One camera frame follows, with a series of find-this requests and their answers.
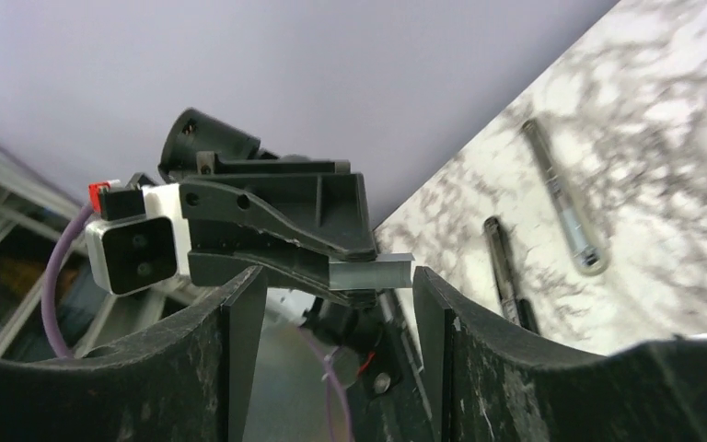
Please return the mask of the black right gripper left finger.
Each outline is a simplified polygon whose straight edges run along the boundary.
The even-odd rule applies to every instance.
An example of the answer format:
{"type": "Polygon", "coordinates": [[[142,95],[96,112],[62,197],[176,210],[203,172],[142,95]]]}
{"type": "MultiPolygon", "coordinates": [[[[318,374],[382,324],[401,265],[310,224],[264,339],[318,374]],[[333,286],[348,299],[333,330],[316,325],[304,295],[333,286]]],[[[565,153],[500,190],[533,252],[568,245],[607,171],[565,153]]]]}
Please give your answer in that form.
{"type": "Polygon", "coordinates": [[[0,361],[0,441],[239,441],[267,278],[250,267],[79,359],[0,361]]]}

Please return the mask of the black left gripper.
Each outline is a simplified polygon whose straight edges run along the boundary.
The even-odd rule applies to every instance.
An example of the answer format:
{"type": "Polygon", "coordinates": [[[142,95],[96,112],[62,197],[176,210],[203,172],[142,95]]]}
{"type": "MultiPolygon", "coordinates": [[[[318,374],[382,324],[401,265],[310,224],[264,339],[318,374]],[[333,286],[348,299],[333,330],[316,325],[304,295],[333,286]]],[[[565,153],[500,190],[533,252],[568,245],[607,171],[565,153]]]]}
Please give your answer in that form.
{"type": "Polygon", "coordinates": [[[372,289],[334,290],[331,261],[371,262],[365,179],[335,161],[239,160],[180,180],[190,231],[191,282],[227,284],[260,266],[269,287],[299,290],[350,308],[371,308],[372,289]]]}

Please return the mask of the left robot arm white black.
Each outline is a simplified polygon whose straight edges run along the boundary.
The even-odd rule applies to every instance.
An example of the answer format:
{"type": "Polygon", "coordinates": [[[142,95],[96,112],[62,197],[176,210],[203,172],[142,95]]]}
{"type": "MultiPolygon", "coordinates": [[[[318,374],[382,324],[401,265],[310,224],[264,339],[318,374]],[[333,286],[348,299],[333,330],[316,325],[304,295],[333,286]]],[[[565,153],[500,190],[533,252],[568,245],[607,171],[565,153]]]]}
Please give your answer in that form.
{"type": "Polygon", "coordinates": [[[223,285],[260,265],[272,287],[374,306],[374,290],[330,284],[331,262],[377,256],[365,179],[347,161],[280,157],[257,137],[190,108],[171,127],[158,170],[179,187],[195,285],[223,285]]]}

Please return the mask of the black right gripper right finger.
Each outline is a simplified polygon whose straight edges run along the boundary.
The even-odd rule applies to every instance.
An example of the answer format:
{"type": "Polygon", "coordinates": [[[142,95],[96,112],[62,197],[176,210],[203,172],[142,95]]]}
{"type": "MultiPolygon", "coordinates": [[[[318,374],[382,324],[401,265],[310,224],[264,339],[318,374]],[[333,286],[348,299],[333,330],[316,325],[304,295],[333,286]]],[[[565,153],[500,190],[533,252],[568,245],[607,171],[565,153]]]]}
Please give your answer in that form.
{"type": "Polygon", "coordinates": [[[604,356],[527,331],[420,266],[413,302],[437,441],[707,441],[707,340],[604,356]]]}

